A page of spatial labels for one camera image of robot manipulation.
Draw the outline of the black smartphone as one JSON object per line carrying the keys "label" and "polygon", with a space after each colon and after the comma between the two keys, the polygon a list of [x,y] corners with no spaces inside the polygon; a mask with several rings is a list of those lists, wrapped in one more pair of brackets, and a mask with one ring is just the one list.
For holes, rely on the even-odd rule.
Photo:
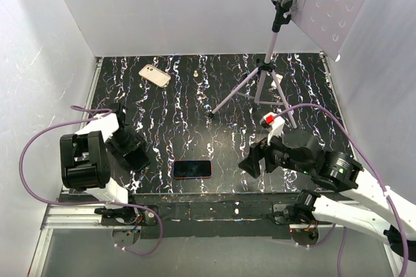
{"label": "black smartphone", "polygon": [[210,160],[175,161],[173,165],[174,179],[210,178],[212,166]]}

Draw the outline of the pink phone case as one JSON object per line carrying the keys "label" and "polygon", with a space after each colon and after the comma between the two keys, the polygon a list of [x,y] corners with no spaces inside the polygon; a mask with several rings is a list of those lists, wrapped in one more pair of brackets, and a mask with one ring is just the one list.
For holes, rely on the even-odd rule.
{"label": "pink phone case", "polygon": [[153,83],[159,88],[164,88],[168,85],[171,80],[171,77],[166,72],[161,71],[151,64],[145,65],[140,71],[139,76],[145,80]]}

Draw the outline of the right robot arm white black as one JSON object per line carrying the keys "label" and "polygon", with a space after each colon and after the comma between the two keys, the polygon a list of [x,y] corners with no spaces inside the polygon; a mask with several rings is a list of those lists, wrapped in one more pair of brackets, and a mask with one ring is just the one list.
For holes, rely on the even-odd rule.
{"label": "right robot arm white black", "polygon": [[265,161],[268,173],[277,167],[304,173],[315,185],[353,199],[364,207],[359,209],[317,192],[302,190],[292,206],[276,212],[275,216],[305,224],[336,223],[376,238],[400,256],[404,255],[401,237],[404,234],[408,244],[407,257],[415,261],[415,206],[397,194],[390,195],[396,210],[404,213],[399,226],[384,190],[355,159],[342,152],[325,150],[315,136],[295,129],[253,143],[239,168],[258,178],[260,160]]}

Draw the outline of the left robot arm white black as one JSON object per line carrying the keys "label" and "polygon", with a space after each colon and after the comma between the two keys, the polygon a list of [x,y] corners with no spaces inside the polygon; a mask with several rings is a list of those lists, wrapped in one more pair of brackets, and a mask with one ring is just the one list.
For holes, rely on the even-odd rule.
{"label": "left robot arm white black", "polygon": [[146,168],[146,141],[126,123],[127,108],[113,103],[106,110],[89,110],[94,120],[74,134],[60,138],[60,164],[65,187],[85,192],[104,203],[94,209],[103,218],[137,225],[142,213],[131,203],[129,191],[111,176],[109,155],[126,169]]}

